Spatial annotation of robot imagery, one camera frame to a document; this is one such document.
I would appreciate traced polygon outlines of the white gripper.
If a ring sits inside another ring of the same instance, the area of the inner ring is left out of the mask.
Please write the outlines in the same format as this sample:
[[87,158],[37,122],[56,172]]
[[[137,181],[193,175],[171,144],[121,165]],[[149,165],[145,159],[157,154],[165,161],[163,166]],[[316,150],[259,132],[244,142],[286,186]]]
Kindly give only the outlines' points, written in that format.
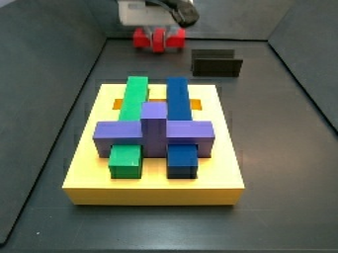
[[117,6],[124,26],[175,25],[169,11],[159,5],[148,6],[144,0],[117,0]]

